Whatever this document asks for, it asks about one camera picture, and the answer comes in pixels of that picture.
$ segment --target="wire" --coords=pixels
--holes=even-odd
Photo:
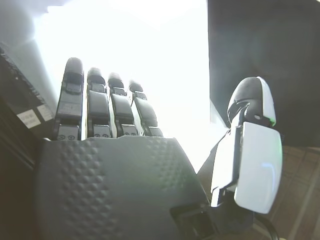
[[[256,214],[255,219],[258,220],[267,229],[270,234],[271,240],[279,240],[278,233],[275,227],[268,219],[261,216],[260,214]]]

